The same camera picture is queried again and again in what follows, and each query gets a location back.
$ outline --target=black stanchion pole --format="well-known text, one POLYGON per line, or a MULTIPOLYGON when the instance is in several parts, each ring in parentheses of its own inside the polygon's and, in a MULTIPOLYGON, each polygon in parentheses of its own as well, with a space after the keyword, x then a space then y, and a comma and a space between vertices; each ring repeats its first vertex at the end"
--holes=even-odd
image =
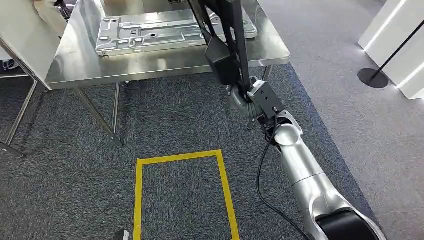
POLYGON ((383 65, 378 70, 372 68, 363 68, 358 72, 358 78, 365 85, 370 86, 376 89, 382 89, 389 84, 389 79, 386 75, 382 73, 384 67, 398 54, 398 52, 411 40, 411 38, 420 30, 424 25, 424 20, 421 22, 418 27, 408 36, 408 38, 403 41, 403 43, 394 51, 394 53, 385 61, 383 65))

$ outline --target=gray carpet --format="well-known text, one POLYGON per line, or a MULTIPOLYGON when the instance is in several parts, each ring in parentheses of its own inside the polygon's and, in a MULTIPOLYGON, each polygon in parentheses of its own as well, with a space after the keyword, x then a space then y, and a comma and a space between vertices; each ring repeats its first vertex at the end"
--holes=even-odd
POLYGON ((424 101, 357 77, 378 69, 358 41, 382 1, 259 1, 387 236, 424 239, 424 101))
MULTIPOLYGON (((261 76, 263 70, 252 72, 261 76)), ((270 83, 334 185, 374 218, 291 65, 276 66, 270 83)), ((0 81, 3 138, 29 87, 28 79, 0 81)), ((246 119, 230 110, 224 89, 210 73, 122 87, 118 129, 126 145, 117 148, 73 92, 42 93, 38 88, 14 141, 28 157, 0 155, 0 239, 103 240, 119 228, 132 232, 137 158, 222 149, 240 238, 300 240, 257 196, 264 136, 259 127, 247 130, 246 119)), ((114 87, 86 91, 110 121, 114 87)), ((226 239, 229 226, 213 161, 154 164, 144 171, 143 239, 226 239)), ((269 202, 302 225, 274 149, 265 159, 261 189, 269 202)))

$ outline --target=stanchion base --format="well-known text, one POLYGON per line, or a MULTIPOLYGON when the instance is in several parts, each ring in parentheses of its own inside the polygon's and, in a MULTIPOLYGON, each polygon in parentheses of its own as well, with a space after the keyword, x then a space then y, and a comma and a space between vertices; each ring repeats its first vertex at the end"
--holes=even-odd
POLYGON ((358 78, 365 85, 375 89, 382 89, 389 85, 389 79, 381 72, 377 73, 374 79, 371 79, 376 72, 376 70, 371 68, 363 68, 359 70, 358 78))

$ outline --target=white pillar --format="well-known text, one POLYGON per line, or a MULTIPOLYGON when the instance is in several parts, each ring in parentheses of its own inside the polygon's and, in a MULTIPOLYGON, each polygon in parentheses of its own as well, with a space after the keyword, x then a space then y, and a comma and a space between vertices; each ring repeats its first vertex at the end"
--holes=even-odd
MULTIPOLYGON (((423 20, 423 0, 388 0, 359 45, 381 66, 423 20)), ((408 99, 423 97, 424 26, 383 71, 408 99)))

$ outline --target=silver robotic arm joint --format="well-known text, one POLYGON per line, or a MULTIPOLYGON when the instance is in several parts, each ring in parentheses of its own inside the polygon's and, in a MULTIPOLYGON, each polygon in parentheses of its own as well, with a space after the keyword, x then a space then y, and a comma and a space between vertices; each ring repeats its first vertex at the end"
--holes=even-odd
POLYGON ((254 119, 262 114, 261 108, 254 102, 247 102, 245 97, 240 94, 237 86, 227 86, 228 96, 233 106, 240 110, 240 112, 249 119, 254 119))
POLYGON ((353 207, 333 186, 330 179, 302 140, 303 131, 286 110, 278 117, 290 123, 277 126, 274 140, 281 153, 281 165, 296 195, 305 228, 315 240, 385 240, 378 226, 353 207))

